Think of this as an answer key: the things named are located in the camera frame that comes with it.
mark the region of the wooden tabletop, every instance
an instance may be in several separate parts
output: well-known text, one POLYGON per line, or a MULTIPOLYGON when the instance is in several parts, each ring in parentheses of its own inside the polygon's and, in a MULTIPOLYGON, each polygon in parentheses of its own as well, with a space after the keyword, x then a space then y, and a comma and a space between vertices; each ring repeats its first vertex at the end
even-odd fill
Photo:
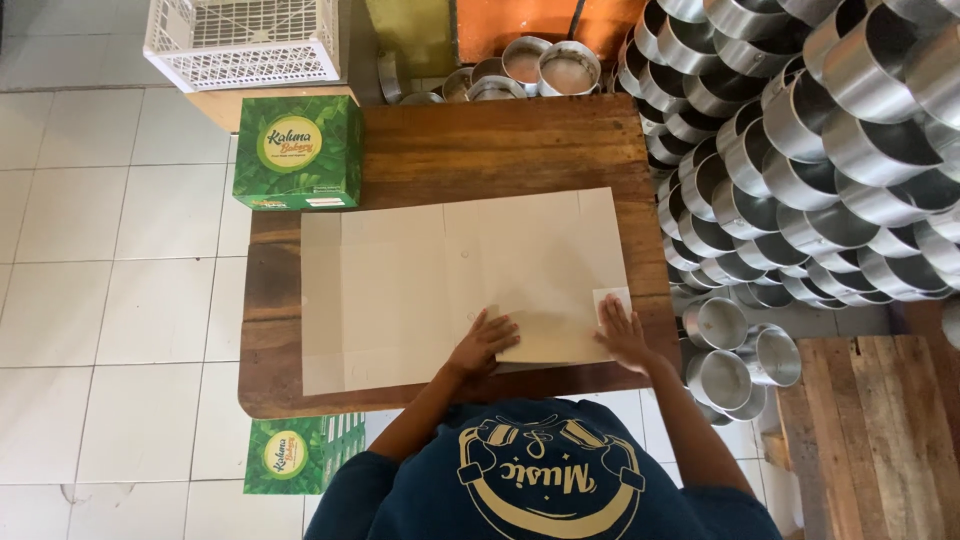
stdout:
MULTIPOLYGON (((640 120, 627 94, 363 109, 360 209, 609 186, 634 309, 651 347, 680 363, 640 120)), ((240 405, 253 418, 398 408, 422 384, 303 396, 300 213, 255 211, 247 258, 240 405)), ((514 372, 458 400, 649 386, 613 362, 514 372)))

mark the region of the person's arm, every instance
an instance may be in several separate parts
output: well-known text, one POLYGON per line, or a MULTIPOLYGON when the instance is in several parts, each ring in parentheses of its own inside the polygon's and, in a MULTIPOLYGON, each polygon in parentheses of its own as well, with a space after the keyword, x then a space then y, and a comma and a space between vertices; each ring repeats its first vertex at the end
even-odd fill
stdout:
POLYGON ((636 311, 627 317, 613 295, 602 300, 598 309, 606 335, 598 332, 596 340, 620 365, 645 374, 653 384, 684 486, 733 487, 753 496, 727 445, 687 395, 677 370, 647 347, 636 311))
POLYGON ((371 452, 400 462, 422 449, 463 383, 492 373, 496 368, 494 355, 520 340, 513 335, 516 324, 510 323, 508 316, 490 322, 486 319, 487 311, 483 309, 444 367, 370 444, 371 452))

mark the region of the green cake box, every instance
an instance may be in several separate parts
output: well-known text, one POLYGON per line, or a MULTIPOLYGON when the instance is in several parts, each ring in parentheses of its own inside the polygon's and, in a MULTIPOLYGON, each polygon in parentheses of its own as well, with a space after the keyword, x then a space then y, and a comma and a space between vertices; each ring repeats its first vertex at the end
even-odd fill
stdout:
POLYGON ((355 207, 363 137, 350 96, 245 98, 233 197, 256 210, 355 207))
POLYGON ((367 448, 366 414, 253 420, 243 492, 320 495, 348 459, 367 448))

